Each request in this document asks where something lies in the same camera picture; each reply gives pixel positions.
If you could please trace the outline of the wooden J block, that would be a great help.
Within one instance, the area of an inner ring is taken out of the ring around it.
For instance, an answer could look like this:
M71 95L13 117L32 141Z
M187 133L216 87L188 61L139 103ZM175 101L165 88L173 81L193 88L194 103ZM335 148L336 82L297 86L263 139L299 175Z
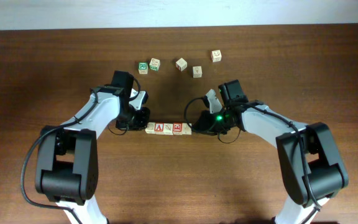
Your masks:
M192 130L188 126L187 123L182 123L182 131L181 132L183 135L191 135L192 134Z

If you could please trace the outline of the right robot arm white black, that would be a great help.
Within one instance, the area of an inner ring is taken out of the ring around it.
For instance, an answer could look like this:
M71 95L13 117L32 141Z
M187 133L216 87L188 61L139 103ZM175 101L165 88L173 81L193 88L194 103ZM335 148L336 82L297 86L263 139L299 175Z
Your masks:
M327 124L286 118L259 100L250 101L238 80L219 85L199 99L207 107L189 125L194 133L220 137L234 127L254 134L277 149L288 197L274 223L311 223L322 206L349 184L333 134Z

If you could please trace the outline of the wooden block with drawing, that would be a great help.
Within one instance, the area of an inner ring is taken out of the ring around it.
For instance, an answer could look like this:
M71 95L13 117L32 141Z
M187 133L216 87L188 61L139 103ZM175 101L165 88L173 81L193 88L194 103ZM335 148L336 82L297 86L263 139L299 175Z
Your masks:
M145 128L145 132L147 134L155 134L155 123L154 122L147 123L147 127Z

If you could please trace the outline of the red A letter block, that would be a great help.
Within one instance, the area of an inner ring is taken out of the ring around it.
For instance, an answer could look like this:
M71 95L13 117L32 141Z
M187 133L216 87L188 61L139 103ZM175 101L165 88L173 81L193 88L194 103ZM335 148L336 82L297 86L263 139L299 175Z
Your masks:
M164 134L164 123L156 123L154 131L155 134Z

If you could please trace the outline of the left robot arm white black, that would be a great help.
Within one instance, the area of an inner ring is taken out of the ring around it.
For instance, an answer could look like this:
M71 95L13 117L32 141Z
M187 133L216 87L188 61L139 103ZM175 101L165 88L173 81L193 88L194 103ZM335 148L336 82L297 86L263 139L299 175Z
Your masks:
M108 223L96 201L97 139L110 122L122 134L147 127L146 91L129 72L116 71L110 84L91 89L88 102L68 121L45 126L38 146L35 189L64 210L71 223Z

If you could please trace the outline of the red E letter block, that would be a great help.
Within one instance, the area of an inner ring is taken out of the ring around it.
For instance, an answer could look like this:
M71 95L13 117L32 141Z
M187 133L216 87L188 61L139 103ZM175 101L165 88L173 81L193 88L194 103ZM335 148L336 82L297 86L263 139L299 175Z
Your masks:
M183 134L183 124L182 123L173 123L173 134L182 135Z

